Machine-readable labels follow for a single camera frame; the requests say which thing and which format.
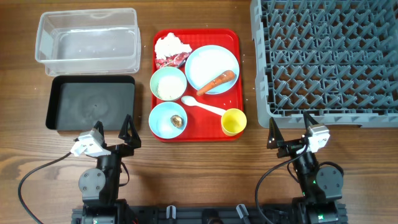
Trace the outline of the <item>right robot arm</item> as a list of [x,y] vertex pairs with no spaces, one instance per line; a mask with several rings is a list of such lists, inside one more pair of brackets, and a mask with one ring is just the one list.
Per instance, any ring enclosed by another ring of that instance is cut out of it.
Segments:
[[263,206],[263,212],[271,215],[272,222],[347,223],[346,205],[338,203],[343,196],[344,171],[334,162],[319,163],[315,157],[315,153],[327,144],[329,129],[307,112],[303,119],[305,134],[289,141],[283,138],[275,119],[269,120],[267,147],[277,149],[278,158],[290,158],[284,164],[293,165],[302,196],[293,198],[290,205]]

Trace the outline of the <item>white napkin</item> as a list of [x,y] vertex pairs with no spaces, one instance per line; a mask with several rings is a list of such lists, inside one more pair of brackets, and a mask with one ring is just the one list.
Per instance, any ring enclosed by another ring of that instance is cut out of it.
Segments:
[[155,43],[156,59],[166,59],[180,53],[190,53],[192,48],[189,44],[183,44],[182,41],[169,32],[163,39],[160,38]]

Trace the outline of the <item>green bowl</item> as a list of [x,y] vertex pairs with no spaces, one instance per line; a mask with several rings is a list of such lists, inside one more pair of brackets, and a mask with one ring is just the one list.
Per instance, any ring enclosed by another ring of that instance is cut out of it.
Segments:
[[175,67],[160,68],[156,72],[154,72],[154,74],[152,75],[152,77],[150,79],[150,90],[156,98],[160,99],[157,95],[157,85],[159,83],[159,80],[163,77],[171,77],[171,76],[179,77],[185,84],[185,90],[187,89],[187,78],[186,78],[185,74],[179,68],[175,68]]

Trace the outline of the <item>light blue bowl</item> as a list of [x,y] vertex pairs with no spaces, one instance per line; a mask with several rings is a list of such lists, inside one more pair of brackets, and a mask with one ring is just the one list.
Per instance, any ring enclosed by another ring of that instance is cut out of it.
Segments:
[[[175,127],[172,116],[182,119],[182,127]],[[181,135],[187,127],[188,116],[186,111],[177,103],[163,102],[155,106],[149,115],[150,130],[159,138],[173,139]]]

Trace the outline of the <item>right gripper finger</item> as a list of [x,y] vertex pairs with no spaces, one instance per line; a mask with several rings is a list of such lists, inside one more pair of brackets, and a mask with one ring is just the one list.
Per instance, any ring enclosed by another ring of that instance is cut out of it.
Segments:
[[269,135],[268,135],[268,149],[277,149],[284,145],[283,136],[275,122],[274,118],[269,119]]
[[303,119],[306,128],[306,136],[313,136],[315,128],[319,127],[319,123],[306,111],[303,112]]

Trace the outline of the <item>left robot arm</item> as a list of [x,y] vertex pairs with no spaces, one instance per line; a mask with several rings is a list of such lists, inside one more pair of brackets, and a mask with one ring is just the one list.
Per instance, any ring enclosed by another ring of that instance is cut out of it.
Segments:
[[81,133],[71,149],[74,156],[85,154],[96,159],[96,167],[88,169],[79,178],[83,208],[72,211],[72,224],[94,223],[138,223],[138,217],[125,199],[119,199],[120,175],[126,168],[123,157],[134,155],[141,147],[141,140],[127,115],[119,132],[122,144],[107,146],[101,121],[87,132]]

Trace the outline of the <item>orange carrot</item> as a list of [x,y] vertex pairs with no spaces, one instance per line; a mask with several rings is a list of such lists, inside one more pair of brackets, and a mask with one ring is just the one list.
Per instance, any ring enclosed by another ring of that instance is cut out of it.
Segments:
[[222,74],[218,75],[212,81],[210,81],[205,86],[203,86],[201,89],[199,89],[197,91],[197,96],[202,96],[206,92],[214,89],[215,87],[218,87],[221,84],[227,83],[231,80],[234,80],[235,76],[236,76],[236,74],[232,70],[224,71]]

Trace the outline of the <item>light blue plate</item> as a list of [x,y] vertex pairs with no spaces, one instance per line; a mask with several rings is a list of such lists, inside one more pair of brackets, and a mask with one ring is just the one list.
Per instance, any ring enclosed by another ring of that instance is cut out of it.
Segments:
[[194,50],[185,63],[186,78],[196,90],[201,89],[227,70],[233,71],[235,77],[231,81],[209,90],[207,95],[221,94],[234,87],[240,73],[235,55],[224,47],[206,45]]

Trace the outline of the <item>white rice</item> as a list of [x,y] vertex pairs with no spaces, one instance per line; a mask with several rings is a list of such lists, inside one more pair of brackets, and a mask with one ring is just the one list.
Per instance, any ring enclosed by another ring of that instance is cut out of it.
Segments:
[[157,85],[157,95],[160,99],[171,101],[177,99],[185,91],[185,84],[175,76],[163,77]]

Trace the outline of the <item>yellow cup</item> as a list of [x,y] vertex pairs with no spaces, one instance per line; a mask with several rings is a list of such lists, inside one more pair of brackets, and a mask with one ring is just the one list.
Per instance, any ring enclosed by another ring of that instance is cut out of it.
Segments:
[[247,125],[247,118],[243,111],[231,108],[221,117],[221,128],[227,136],[235,136],[242,132]]

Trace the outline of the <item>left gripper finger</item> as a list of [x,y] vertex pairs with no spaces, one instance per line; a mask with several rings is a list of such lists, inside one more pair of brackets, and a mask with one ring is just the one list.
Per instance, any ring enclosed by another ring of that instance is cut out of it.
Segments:
[[141,139],[135,129],[135,126],[133,124],[133,118],[131,115],[126,115],[118,138],[122,139],[125,144],[132,148],[141,147]]
[[97,121],[93,128],[95,129],[96,140],[101,146],[104,146],[104,130],[102,122]]

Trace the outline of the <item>red snack wrapper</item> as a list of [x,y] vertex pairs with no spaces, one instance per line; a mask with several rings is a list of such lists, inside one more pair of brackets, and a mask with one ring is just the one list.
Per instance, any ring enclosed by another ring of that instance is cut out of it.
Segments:
[[167,57],[166,59],[156,59],[155,67],[156,67],[156,69],[160,69],[160,68],[164,68],[164,67],[180,68],[186,62],[189,55],[190,55],[190,53],[182,52],[182,53]]

